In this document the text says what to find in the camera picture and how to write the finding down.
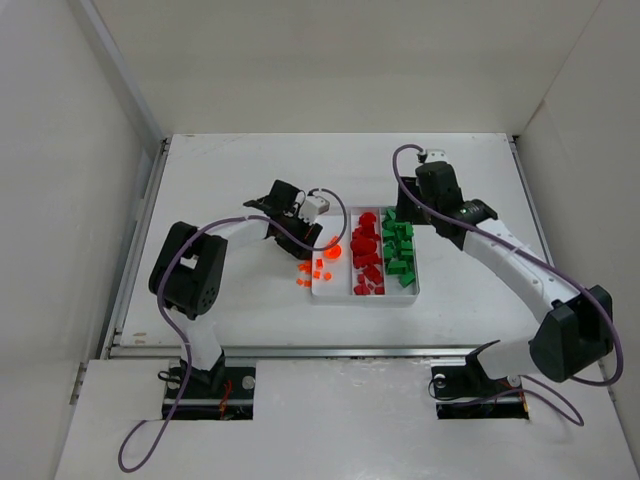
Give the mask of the red round flower lego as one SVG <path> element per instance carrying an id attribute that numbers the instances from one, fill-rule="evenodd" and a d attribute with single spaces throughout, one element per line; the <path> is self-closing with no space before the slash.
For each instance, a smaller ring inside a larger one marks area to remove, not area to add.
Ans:
<path id="1" fill-rule="evenodd" d="M 358 235 L 352 238 L 350 248 L 354 257 L 376 253 L 378 250 L 378 241 L 375 238 Z"/>

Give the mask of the dark red long lego brick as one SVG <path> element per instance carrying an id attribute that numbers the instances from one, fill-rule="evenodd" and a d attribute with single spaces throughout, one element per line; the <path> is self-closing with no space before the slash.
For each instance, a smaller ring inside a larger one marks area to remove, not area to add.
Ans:
<path id="1" fill-rule="evenodd" d="M 366 255 L 359 255 L 353 258 L 353 266 L 356 269 L 366 268 L 369 265 L 377 265 L 382 262 L 382 259 L 377 253 L 370 253 Z"/>

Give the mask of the red half-round lego base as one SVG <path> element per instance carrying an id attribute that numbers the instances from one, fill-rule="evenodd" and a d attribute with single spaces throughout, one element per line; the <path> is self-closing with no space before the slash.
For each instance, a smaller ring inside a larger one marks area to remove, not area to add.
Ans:
<path id="1" fill-rule="evenodd" d="M 365 228 L 372 225 L 375 225 L 377 222 L 377 217 L 373 212 L 365 212 L 359 216 L 358 224 Z"/>

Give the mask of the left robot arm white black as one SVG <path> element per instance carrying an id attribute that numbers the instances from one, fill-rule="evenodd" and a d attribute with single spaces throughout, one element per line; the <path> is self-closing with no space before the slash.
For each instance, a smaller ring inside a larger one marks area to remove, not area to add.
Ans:
<path id="1" fill-rule="evenodd" d="M 236 214 L 207 227 L 174 223 L 152 269 L 148 286 L 165 322 L 181 346 L 181 381 L 213 389 L 222 381 L 224 350 L 207 318 L 221 289 L 229 254 L 274 239 L 293 257 L 307 260 L 317 248 L 322 226 L 317 218 L 329 200 L 276 180 L 269 193 L 243 203 Z"/>

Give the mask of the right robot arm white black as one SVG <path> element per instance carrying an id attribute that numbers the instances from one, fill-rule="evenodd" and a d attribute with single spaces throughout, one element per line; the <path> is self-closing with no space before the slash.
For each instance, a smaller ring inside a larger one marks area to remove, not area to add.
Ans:
<path id="1" fill-rule="evenodd" d="M 411 223 L 432 226 L 458 250 L 499 278 L 538 323 L 531 338 L 488 341 L 468 354 L 462 372 L 474 382 L 530 373 L 556 383 L 589 381 L 580 372 L 609 354 L 621 376 L 624 358 L 613 325 L 611 295 L 586 288 L 535 255 L 486 202 L 466 200 L 453 167 L 421 164 L 412 177 L 398 176 L 397 212 Z"/>

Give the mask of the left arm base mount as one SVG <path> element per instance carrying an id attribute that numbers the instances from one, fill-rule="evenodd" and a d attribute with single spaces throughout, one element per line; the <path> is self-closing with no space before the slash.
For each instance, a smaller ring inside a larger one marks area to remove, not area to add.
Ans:
<path id="1" fill-rule="evenodd" d="M 254 414 L 256 365 L 228 363 L 211 371 L 193 369 L 172 420 L 245 421 Z"/>

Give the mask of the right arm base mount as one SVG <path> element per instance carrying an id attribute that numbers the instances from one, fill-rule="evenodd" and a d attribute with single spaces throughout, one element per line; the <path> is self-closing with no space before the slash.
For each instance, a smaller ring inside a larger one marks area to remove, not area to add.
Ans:
<path id="1" fill-rule="evenodd" d="M 506 377 L 490 379 L 481 368 L 478 355 L 496 343 L 482 345 L 463 358 L 431 361 L 427 389 L 439 420 L 529 419 L 522 392 L 495 397 L 520 384 L 513 386 Z"/>

